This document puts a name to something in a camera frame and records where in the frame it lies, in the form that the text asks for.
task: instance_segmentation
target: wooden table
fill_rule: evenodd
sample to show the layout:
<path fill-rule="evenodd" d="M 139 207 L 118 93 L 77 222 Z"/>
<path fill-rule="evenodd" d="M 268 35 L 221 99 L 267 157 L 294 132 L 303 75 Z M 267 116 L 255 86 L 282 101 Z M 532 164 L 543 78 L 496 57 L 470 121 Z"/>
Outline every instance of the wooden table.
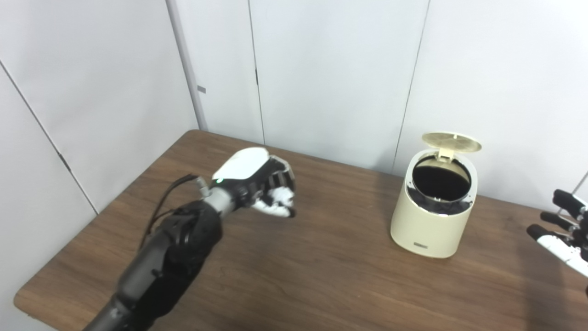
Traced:
<path fill-rule="evenodd" d="M 135 254 L 170 182 L 210 178 L 254 144 L 186 133 L 16 295 L 61 331 L 81 330 Z M 539 210 L 479 197 L 456 255 L 403 250 L 389 222 L 401 178 L 268 148 L 297 180 L 294 219 L 239 210 L 201 274 L 153 330 L 586 330 L 588 281 L 525 233 Z M 198 198 L 183 186 L 167 207 Z"/>

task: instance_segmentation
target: white wall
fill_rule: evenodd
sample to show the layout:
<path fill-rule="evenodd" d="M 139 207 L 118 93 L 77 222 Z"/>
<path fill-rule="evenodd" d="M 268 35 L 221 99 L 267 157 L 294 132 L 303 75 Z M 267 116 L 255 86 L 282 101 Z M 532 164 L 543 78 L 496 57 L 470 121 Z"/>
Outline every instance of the white wall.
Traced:
<path fill-rule="evenodd" d="M 391 172 L 427 0 L 251 0 L 268 145 Z"/>
<path fill-rule="evenodd" d="M 255 59 L 244 0 L 170 0 L 178 10 L 203 126 L 213 133 L 263 143 Z"/>
<path fill-rule="evenodd" d="M 0 330 L 52 330 L 12 299 L 95 214 L 1 67 L 0 110 Z"/>
<path fill-rule="evenodd" d="M 420 136 L 472 135 L 480 194 L 554 210 L 588 170 L 588 3 L 432 1 L 394 174 Z"/>
<path fill-rule="evenodd" d="M 0 1 L 0 59 L 99 211 L 197 128 L 165 1 Z"/>

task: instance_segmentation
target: cream trash can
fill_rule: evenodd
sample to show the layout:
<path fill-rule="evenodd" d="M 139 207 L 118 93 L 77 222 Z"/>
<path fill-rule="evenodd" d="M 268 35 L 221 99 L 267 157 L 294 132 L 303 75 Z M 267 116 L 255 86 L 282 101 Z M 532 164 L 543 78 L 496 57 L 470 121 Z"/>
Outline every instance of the cream trash can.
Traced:
<path fill-rule="evenodd" d="M 461 134 L 423 135 L 433 147 L 417 153 L 408 166 L 392 216 L 390 235 L 413 253 L 445 258 L 457 251 L 477 194 L 477 174 L 471 162 L 455 153 L 482 146 Z"/>

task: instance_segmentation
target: robotic arm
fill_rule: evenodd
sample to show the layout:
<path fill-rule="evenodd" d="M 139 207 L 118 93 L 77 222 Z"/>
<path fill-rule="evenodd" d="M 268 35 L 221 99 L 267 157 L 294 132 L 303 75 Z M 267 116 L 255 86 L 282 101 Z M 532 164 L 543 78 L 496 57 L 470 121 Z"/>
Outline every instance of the robotic arm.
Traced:
<path fill-rule="evenodd" d="M 196 180 L 202 199 L 158 215 L 166 196 Z M 253 147 L 235 153 L 207 186 L 201 177 L 175 181 L 149 222 L 139 251 L 118 281 L 116 293 L 84 331 L 144 331 L 169 313 L 200 272 L 222 237 L 221 220 L 239 208 L 294 217 L 294 175 L 290 165 Z M 153 223 L 170 214 L 151 234 Z"/>
<path fill-rule="evenodd" d="M 548 231 L 538 224 L 529 226 L 527 233 L 569 267 L 588 277 L 588 207 L 575 195 L 562 190 L 553 193 L 553 203 L 565 209 L 574 221 L 546 211 L 541 213 L 541 219 L 569 234 Z"/>

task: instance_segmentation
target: black cable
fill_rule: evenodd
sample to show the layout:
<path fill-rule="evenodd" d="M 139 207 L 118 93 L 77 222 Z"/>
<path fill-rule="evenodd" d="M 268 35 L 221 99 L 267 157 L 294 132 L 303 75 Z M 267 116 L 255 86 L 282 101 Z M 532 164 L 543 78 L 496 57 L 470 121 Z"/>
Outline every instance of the black cable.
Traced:
<path fill-rule="evenodd" d="M 149 222 L 147 223 L 147 226 L 145 227 L 145 231 L 143 232 L 143 236 L 141 237 L 141 242 L 139 243 L 139 249 L 140 250 L 143 245 L 145 244 L 145 240 L 147 239 L 147 236 L 151 234 L 151 230 L 153 227 L 153 224 L 155 224 L 155 222 L 157 221 L 158 218 L 171 213 L 174 211 L 174 209 L 168 210 L 164 213 L 158 214 L 159 210 L 161 209 L 161 206 L 163 205 L 163 203 L 165 202 L 165 199 L 168 197 L 169 193 L 171 193 L 171 191 L 173 191 L 174 188 L 182 185 L 185 182 L 191 181 L 198 178 L 197 175 L 193 175 L 193 174 L 189 174 L 186 175 L 176 181 L 174 181 L 167 190 L 165 190 L 165 192 L 163 193 L 161 199 L 159 200 L 159 203 L 157 204 L 157 207 L 155 208 L 155 210 L 153 211 L 153 214 L 151 215 L 151 219 L 149 219 Z"/>

